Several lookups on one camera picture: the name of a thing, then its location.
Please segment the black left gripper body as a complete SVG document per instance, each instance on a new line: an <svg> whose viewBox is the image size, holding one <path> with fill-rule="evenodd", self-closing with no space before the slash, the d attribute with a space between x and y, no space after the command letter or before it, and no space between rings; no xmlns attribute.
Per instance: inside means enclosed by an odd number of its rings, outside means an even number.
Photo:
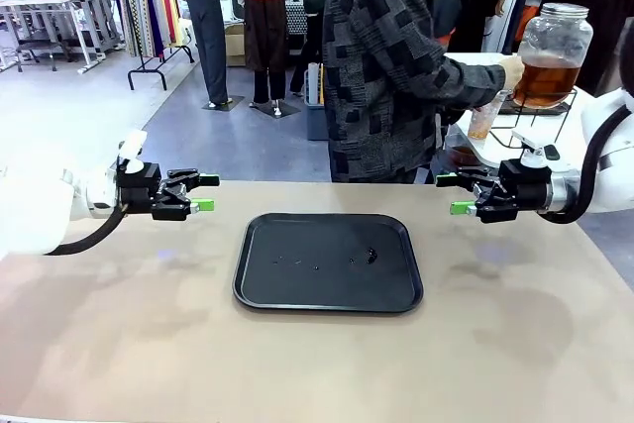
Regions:
<svg viewBox="0 0 634 423"><path fill-rule="evenodd" d="M159 165L144 162L135 172L126 172L126 166L125 163L116 168L121 207L128 215L150 214L161 182Z"/></svg>

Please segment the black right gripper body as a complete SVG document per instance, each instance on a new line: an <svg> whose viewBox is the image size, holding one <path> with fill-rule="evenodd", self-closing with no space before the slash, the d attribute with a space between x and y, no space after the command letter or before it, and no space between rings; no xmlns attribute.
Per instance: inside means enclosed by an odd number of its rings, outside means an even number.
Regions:
<svg viewBox="0 0 634 423"><path fill-rule="evenodd" d="M521 211L542 211L550 197L552 171L523 165L520 160L504 160L498 169L500 185L508 197L503 202L501 220L515 220Z"/></svg>

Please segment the person's right hand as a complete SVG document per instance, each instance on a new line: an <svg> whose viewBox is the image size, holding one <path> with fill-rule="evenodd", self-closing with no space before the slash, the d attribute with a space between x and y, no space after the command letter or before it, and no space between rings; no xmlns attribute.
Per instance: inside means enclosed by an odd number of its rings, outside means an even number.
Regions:
<svg viewBox="0 0 634 423"><path fill-rule="evenodd" d="M518 55L505 55L498 63L505 74L503 91L513 91L521 81L525 65Z"/></svg>

